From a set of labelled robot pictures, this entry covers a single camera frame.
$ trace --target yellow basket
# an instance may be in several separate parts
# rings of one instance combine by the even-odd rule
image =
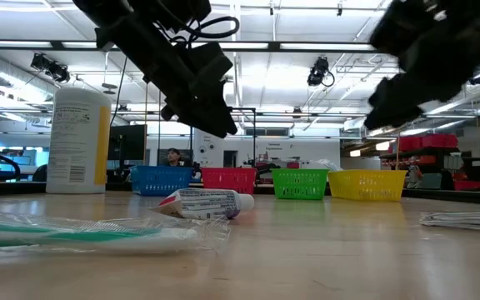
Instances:
[[[347,170],[329,172],[335,198],[399,201],[407,171]]]

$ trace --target white bottle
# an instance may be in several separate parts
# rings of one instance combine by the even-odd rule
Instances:
[[[173,192],[152,210],[169,216],[204,220],[221,216],[235,218],[254,206],[253,196],[233,190],[183,188]]]
[[[48,193],[105,193],[110,99],[81,88],[55,92]]]

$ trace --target table surface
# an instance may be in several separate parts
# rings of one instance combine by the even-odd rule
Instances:
[[[93,220],[141,217],[158,201],[129,192],[0,197],[4,212]],[[480,299],[480,232],[421,227],[420,212],[480,205],[256,196],[219,254],[0,252],[0,299]]]

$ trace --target door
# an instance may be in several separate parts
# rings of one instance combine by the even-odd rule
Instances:
[[[238,151],[223,151],[223,167],[236,168],[237,156],[238,156]]]

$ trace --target toothpaste tube cap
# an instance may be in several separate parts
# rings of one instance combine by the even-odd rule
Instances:
[[[238,194],[240,196],[240,211],[246,212],[255,207],[255,199],[253,196],[247,194]]]

